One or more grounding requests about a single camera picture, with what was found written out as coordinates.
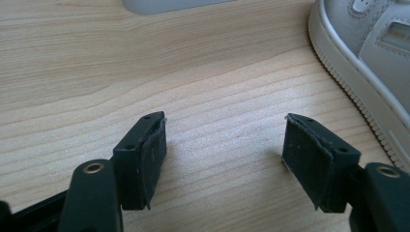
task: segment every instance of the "table top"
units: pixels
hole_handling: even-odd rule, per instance
[[[0,2],[0,198],[14,212],[109,159],[164,111],[168,153],[152,210],[125,231],[349,231],[314,211],[280,159],[287,113],[390,163],[315,56],[312,0],[237,0],[166,14],[119,0]]]

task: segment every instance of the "gray object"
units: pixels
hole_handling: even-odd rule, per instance
[[[232,0],[123,0],[123,5],[132,13],[151,15],[230,1]]]

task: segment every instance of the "wooden table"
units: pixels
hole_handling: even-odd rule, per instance
[[[280,154],[289,113],[389,163],[308,40],[312,0],[238,0],[157,15],[119,0],[0,2],[0,198],[19,211],[109,159],[163,110],[168,154],[152,210],[126,231],[349,231],[315,212]]]

